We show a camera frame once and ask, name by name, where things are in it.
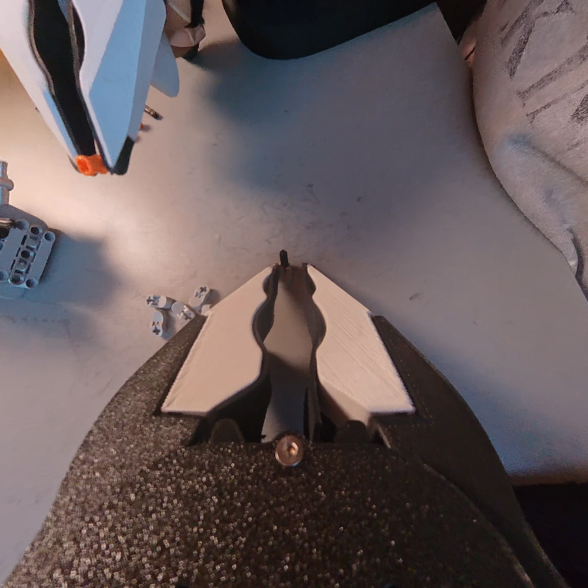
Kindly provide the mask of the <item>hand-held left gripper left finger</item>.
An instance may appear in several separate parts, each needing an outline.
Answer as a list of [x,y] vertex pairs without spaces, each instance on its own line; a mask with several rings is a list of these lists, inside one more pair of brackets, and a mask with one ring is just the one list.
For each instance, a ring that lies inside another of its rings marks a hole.
[[208,416],[261,378],[279,278],[278,265],[269,266],[208,312],[162,413]]

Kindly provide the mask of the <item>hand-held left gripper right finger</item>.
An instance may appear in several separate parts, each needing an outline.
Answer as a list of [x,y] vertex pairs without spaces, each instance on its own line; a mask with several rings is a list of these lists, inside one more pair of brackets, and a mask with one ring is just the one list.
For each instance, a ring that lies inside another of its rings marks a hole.
[[376,417],[414,415],[415,404],[373,313],[313,265],[305,271],[320,412],[338,428],[349,421],[369,426]]

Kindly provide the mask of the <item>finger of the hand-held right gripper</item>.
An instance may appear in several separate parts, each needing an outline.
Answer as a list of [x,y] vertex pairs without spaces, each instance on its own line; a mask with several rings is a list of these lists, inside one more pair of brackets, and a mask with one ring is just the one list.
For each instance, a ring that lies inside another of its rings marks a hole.
[[1,50],[72,162],[96,155],[70,1],[1,1]]
[[164,33],[164,1],[73,1],[84,50],[77,81],[107,168],[124,175],[142,123]]

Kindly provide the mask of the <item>pile of grey connectors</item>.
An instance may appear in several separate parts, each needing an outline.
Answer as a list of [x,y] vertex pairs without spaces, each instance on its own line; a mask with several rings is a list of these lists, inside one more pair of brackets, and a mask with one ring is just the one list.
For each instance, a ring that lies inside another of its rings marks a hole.
[[213,305],[216,291],[209,286],[199,286],[188,303],[166,295],[151,294],[146,298],[146,305],[151,312],[149,330],[156,337],[164,337],[168,332],[169,319],[178,319],[181,323],[205,315]]

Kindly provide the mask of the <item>orange brick bush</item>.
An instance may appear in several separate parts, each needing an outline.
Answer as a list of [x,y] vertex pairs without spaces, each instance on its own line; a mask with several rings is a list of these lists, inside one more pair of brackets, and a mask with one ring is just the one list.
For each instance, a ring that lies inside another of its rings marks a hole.
[[109,169],[99,153],[90,156],[77,155],[75,158],[75,166],[77,171],[84,176],[94,177],[109,173]]

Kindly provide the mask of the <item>grey desk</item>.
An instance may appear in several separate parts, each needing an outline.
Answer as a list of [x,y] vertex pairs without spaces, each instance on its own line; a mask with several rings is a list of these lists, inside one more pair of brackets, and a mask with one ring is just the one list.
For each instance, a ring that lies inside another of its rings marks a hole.
[[147,296],[225,297],[281,249],[426,355],[515,481],[587,478],[586,300],[495,179],[437,8],[299,61],[248,51],[220,1],[205,22],[124,176],[74,171],[1,55],[11,202],[59,236],[39,288],[1,299],[1,583],[163,344]]

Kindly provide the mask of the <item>person's right hand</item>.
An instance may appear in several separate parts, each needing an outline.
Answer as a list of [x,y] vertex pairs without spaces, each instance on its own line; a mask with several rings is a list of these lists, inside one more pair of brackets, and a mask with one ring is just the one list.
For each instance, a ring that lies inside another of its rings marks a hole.
[[164,31],[177,58],[191,61],[205,39],[204,1],[165,1]]

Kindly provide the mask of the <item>dark cloth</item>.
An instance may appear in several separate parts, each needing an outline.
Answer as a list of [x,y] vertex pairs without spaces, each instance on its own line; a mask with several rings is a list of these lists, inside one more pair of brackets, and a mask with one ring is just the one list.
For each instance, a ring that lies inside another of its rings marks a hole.
[[407,17],[431,1],[222,1],[239,40],[263,58],[307,57]]

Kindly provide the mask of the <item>brick engine model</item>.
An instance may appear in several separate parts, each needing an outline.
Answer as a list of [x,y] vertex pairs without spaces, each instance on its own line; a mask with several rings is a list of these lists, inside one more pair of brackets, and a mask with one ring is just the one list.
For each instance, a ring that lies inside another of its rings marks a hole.
[[16,299],[36,289],[56,235],[41,219],[11,205],[14,188],[8,164],[1,162],[1,298]]

